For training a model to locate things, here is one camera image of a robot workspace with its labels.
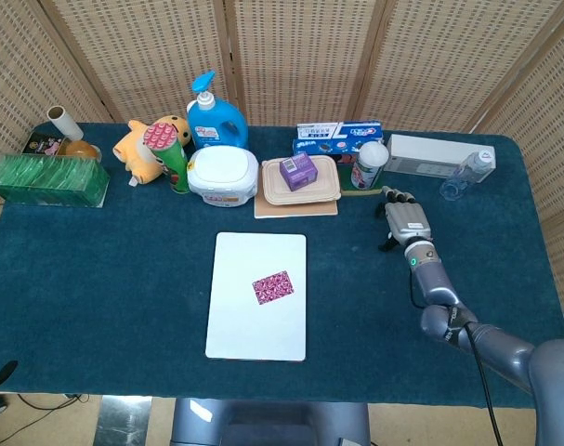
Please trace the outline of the brown tape roll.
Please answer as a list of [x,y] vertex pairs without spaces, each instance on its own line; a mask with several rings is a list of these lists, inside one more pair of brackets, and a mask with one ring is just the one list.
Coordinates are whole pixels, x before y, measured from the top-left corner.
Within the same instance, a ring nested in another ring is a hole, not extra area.
[[66,142],[65,145],[59,149],[58,156],[80,157],[101,161],[101,151],[96,146],[84,140]]

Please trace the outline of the black printed box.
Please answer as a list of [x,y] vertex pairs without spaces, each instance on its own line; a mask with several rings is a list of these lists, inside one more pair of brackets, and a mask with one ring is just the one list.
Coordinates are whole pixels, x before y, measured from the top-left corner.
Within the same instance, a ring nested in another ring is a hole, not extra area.
[[64,136],[51,136],[32,132],[22,152],[25,154],[56,156],[63,155],[72,141]]

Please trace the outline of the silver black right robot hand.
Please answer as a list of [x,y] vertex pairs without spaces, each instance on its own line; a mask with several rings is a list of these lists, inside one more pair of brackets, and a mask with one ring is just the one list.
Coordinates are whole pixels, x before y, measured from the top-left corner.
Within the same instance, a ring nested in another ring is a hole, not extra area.
[[383,186],[381,194],[384,201],[376,206],[374,215],[384,217],[389,230],[386,241],[378,246],[381,252],[388,252],[398,245],[432,240],[424,209],[411,193]]

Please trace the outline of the blue detergent pump bottle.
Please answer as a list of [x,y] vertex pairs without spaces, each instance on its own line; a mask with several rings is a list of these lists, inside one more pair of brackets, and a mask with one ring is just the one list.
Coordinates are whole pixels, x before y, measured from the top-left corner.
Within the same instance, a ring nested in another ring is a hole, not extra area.
[[197,150],[217,145],[248,149],[248,124],[231,103],[215,96],[210,85],[216,76],[209,71],[191,85],[196,98],[187,105],[187,120]]

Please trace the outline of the white power strip box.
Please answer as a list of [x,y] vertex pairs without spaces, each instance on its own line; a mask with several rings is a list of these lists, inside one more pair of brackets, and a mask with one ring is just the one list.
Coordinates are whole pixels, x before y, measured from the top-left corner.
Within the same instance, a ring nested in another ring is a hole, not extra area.
[[496,168],[493,146],[393,134],[387,143],[389,159],[384,170],[425,177],[449,177],[469,157],[480,155],[480,183]]

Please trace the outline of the dark blue table cloth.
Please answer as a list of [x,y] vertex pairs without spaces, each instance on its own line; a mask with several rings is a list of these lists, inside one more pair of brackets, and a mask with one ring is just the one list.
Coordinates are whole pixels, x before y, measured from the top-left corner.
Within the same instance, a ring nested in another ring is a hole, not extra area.
[[[381,253],[378,195],[337,216],[255,219],[168,180],[128,186],[111,154],[126,125],[83,124],[111,179],[102,208],[8,203],[0,216],[0,369],[14,392],[483,405],[473,358],[419,326],[408,267]],[[534,345],[564,319],[521,150],[496,135],[426,133],[493,146],[495,172],[457,201],[439,178],[387,175],[423,206],[439,256],[484,322]],[[298,233],[307,242],[303,362],[204,355],[216,234]]]

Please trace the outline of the green chips can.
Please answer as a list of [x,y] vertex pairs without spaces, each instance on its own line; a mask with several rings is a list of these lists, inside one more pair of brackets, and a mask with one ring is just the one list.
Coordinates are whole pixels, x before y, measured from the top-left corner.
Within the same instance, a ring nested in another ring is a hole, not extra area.
[[187,157],[178,139],[178,131],[169,123],[149,126],[143,136],[143,144],[157,158],[169,176],[171,189],[176,193],[190,191],[187,178]]

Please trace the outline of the green transparent box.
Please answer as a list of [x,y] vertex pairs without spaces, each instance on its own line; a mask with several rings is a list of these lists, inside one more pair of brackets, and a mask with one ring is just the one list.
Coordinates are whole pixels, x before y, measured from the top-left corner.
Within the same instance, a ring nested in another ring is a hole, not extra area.
[[0,158],[0,197],[11,203],[97,208],[109,182],[95,159],[36,154]]

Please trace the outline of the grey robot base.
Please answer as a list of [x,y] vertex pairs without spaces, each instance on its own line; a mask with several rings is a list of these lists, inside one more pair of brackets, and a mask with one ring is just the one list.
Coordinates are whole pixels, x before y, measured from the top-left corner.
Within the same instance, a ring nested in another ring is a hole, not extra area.
[[368,405],[181,398],[170,446],[372,446]]

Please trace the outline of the yellow green sponge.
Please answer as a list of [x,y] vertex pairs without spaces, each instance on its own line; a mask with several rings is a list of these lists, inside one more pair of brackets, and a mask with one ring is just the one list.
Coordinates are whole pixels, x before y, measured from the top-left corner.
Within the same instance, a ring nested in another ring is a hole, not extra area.
[[340,183],[340,191],[342,197],[369,196],[377,195],[382,190],[382,179],[378,178],[370,189],[361,190],[356,188],[351,182],[351,164],[339,164],[337,173]]

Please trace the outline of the small purple carton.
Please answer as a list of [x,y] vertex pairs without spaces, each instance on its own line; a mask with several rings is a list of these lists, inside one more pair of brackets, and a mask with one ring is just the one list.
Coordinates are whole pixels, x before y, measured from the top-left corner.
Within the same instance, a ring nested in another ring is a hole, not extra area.
[[315,182],[318,177],[317,167],[304,152],[282,160],[279,171],[290,191],[302,189]]

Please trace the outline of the beige lidded food container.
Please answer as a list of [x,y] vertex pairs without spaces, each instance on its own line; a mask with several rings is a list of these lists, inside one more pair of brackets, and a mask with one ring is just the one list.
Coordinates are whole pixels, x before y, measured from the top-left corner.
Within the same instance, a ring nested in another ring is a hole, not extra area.
[[280,173],[282,158],[264,161],[261,164],[265,199],[273,205],[326,203],[341,198],[340,182],[335,162],[325,155],[312,156],[311,161],[318,170],[317,179],[296,191],[291,191]]

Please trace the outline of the white rectangular board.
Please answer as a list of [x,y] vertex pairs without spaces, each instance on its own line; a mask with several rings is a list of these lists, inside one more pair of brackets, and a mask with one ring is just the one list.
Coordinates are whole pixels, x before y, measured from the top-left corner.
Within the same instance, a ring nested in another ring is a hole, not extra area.
[[[286,270],[294,292],[259,305],[252,283]],[[306,358],[307,238],[303,234],[220,232],[205,356],[242,361]]]

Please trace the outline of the brown flat board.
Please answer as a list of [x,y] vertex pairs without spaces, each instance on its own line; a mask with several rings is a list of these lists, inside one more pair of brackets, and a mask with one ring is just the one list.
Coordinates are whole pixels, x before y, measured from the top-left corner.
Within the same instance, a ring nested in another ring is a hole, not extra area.
[[306,216],[336,216],[338,208],[336,201],[324,203],[303,203],[290,205],[274,205],[265,199],[263,190],[260,190],[254,200],[254,217],[261,218],[286,218]]

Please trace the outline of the yellow plush toy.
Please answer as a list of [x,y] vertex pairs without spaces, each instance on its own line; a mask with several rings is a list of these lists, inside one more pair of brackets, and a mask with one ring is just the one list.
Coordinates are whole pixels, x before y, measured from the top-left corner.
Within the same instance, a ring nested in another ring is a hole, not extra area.
[[[156,123],[173,125],[177,129],[178,140],[182,146],[190,142],[190,127],[182,117],[167,115],[158,119]],[[112,152],[130,173],[128,184],[131,187],[145,185],[159,177],[164,170],[152,152],[143,144],[143,136],[149,126],[137,120],[129,120],[127,126],[129,132],[115,144]]]

